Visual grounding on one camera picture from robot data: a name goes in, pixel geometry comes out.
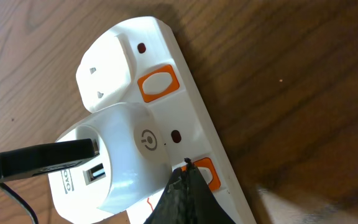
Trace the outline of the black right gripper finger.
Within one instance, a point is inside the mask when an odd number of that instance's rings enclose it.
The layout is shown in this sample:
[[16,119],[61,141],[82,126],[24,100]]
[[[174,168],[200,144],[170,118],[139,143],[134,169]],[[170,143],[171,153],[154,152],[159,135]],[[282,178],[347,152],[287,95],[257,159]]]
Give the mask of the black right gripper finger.
[[210,191],[198,167],[185,158],[176,168],[145,224],[230,224],[233,219]]

